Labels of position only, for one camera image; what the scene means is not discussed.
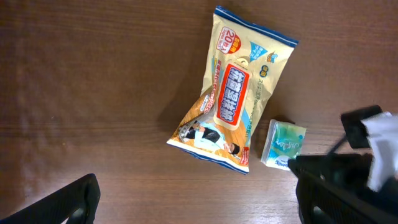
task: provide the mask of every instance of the blue stripe on bag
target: blue stripe on bag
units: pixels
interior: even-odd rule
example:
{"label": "blue stripe on bag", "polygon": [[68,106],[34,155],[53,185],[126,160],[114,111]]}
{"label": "blue stripe on bag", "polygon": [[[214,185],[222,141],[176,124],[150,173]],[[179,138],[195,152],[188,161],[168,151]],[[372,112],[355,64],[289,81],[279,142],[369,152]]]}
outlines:
{"label": "blue stripe on bag", "polygon": [[272,39],[278,40],[279,42],[282,42],[283,44],[286,44],[290,47],[295,47],[299,43],[297,40],[292,39],[290,37],[286,37],[276,31],[259,26],[257,24],[246,22],[243,19],[239,18],[237,15],[233,14],[232,12],[229,12],[227,9],[225,9],[221,6],[217,6],[214,13],[218,16],[221,16],[222,18],[229,20],[229,21],[235,22],[239,25],[242,25],[251,30],[259,32],[260,34],[264,34]]}

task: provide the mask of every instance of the cartoon character on bag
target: cartoon character on bag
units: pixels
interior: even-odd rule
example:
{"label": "cartoon character on bag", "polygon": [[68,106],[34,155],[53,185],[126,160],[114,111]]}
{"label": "cartoon character on bag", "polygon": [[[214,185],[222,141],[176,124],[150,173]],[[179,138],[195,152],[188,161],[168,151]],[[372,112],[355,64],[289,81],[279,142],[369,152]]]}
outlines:
{"label": "cartoon character on bag", "polygon": [[232,155],[236,155],[240,151],[240,147],[233,143],[227,142],[224,134],[217,129],[213,121],[214,110],[206,115],[202,115],[199,120],[195,120],[189,127],[181,129],[179,137],[183,142],[193,139],[193,145],[200,149],[217,151],[223,149]]}

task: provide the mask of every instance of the red label on bag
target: red label on bag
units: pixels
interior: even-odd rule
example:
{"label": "red label on bag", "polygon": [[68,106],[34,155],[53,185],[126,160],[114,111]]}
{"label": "red label on bag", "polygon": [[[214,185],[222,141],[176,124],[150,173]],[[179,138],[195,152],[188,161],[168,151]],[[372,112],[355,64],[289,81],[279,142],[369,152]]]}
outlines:
{"label": "red label on bag", "polygon": [[248,73],[232,64],[227,65],[218,97],[218,119],[233,126],[238,123],[248,81]]}
{"label": "red label on bag", "polygon": [[217,41],[217,49],[224,54],[233,54],[241,48],[241,39],[235,31],[223,27]]}
{"label": "red label on bag", "polygon": [[239,162],[239,164],[241,165],[249,164],[249,147],[243,147],[242,159],[241,162]]}

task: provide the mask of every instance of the orange badge on bag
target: orange badge on bag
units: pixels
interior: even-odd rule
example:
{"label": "orange badge on bag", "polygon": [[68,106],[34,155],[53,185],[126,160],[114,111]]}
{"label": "orange badge on bag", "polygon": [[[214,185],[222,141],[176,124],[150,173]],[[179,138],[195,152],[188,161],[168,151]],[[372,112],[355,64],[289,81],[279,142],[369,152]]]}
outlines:
{"label": "orange badge on bag", "polygon": [[233,54],[241,48],[241,39],[235,31],[223,27],[217,41],[217,49],[224,54]]}

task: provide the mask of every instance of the brown wood surface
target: brown wood surface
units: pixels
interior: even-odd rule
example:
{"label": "brown wood surface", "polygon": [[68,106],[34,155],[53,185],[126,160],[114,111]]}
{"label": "brown wood surface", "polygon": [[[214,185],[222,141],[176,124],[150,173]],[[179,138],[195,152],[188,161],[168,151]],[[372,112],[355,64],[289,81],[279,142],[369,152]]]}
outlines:
{"label": "brown wood surface", "polygon": [[[166,140],[199,97],[217,4],[300,40],[252,139],[250,173]],[[398,1],[1,1],[0,218],[95,173],[96,223],[298,223],[296,178],[259,162],[267,125],[398,112]]]}

